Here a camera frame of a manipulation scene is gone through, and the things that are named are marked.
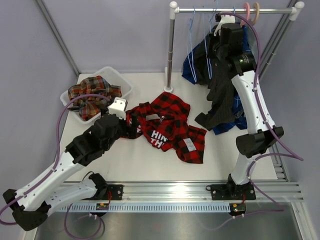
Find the brown multicolour plaid shirt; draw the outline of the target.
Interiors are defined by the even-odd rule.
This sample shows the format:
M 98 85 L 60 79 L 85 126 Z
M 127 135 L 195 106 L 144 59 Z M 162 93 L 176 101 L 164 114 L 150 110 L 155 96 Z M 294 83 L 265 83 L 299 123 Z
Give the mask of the brown multicolour plaid shirt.
M 121 87 L 108 83 L 102 76 L 87 77 L 67 90 L 68 99 L 76 99 L 68 110 L 78 113 L 83 121 L 106 113 L 116 97 L 122 97 Z

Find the light blue wire hanger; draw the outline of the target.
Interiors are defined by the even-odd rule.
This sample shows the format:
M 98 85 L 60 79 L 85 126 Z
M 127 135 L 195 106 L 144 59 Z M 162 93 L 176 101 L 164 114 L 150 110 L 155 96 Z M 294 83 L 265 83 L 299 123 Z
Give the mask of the light blue wire hanger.
M 193 51 L 193 40 L 192 40 L 192 29 L 193 29 L 193 22 L 196 14 L 195 7 L 193 8 L 193 15 L 192 18 L 189 19 L 189 30 L 188 30 L 188 37 L 187 37 L 187 50 L 189 51 L 188 54 L 188 63 L 191 70 L 191 74 L 194 80 L 194 83 L 197 83 L 197 74 L 194 66 L 194 51 Z

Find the red black checked shirt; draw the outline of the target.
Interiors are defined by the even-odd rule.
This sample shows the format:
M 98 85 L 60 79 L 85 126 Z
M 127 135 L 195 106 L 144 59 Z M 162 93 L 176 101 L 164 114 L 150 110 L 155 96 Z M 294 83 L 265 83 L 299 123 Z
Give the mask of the red black checked shirt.
M 152 102 L 140 103 L 126 111 L 130 126 L 137 117 L 136 136 L 144 136 L 157 149 L 174 149 L 177 157 L 189 164 L 204 162 L 205 136 L 203 128 L 188 124 L 191 106 L 178 96 L 163 92 Z

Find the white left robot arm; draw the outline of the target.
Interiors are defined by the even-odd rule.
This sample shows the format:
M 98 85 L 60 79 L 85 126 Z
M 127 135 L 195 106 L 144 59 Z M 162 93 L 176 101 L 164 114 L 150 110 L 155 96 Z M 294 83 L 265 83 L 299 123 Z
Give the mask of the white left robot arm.
M 100 158 L 119 138 L 135 138 L 138 117 L 120 119 L 104 114 L 81 135 L 76 136 L 58 156 L 58 160 L 36 179 L 18 190 L 8 189 L 3 198 L 12 210 L 14 223 L 24 231 L 31 231 L 54 212 L 80 200 L 101 200 L 108 190 L 106 180 L 99 173 L 65 189 L 58 187 L 69 177 Z

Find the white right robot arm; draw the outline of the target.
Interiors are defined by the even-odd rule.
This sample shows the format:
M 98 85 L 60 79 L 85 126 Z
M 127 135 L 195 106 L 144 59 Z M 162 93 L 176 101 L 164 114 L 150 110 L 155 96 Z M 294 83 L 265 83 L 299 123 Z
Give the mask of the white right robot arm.
M 264 154 L 284 135 L 277 127 L 264 102 L 256 74 L 253 54 L 243 50 L 243 28 L 239 23 L 222 23 L 211 33 L 208 56 L 221 68 L 216 73 L 226 73 L 228 81 L 239 95 L 247 122 L 247 133 L 236 138 L 239 155 L 235 168 L 225 184 L 208 185 L 215 201 L 255 200 L 255 189 L 250 182 L 250 171 L 256 158 Z

